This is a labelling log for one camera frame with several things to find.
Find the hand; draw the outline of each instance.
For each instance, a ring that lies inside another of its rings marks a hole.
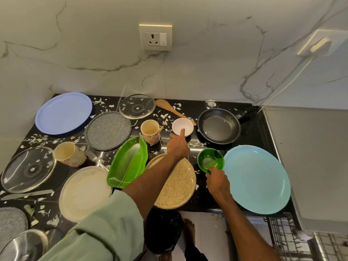
[[[211,175],[206,174],[208,190],[221,206],[221,204],[232,198],[230,193],[230,182],[223,170],[214,167],[209,168],[209,170]]]
[[[171,134],[171,139],[167,144],[167,151],[168,154],[174,156],[178,161],[189,156],[190,149],[185,140],[185,128],[181,129],[180,136]]]

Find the frying pan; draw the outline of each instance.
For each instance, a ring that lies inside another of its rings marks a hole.
[[[255,106],[248,107],[242,114],[212,108],[202,112],[198,118],[198,129],[202,136],[215,144],[230,144],[241,134],[239,119],[256,111]]]

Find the metal wire basket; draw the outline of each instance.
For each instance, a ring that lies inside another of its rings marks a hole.
[[[288,214],[267,217],[273,248],[286,261],[348,261],[348,236],[314,233],[305,241],[296,235],[295,224]]]

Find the pant leg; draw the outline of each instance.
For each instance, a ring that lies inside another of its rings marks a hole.
[[[208,261],[204,254],[202,254],[194,244],[189,244],[185,249],[186,261]]]

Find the fork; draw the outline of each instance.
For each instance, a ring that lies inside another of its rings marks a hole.
[[[97,158],[97,156],[96,156],[95,154],[93,154],[93,153],[90,152],[90,151],[87,151],[87,152],[86,152],[86,155],[88,156],[88,158],[89,158],[90,160],[97,162],[102,168],[104,168],[104,169],[106,169],[107,171],[109,171],[109,170],[107,169],[107,167],[104,166],[104,165],[102,164],[102,162],[100,162],[100,160]]]

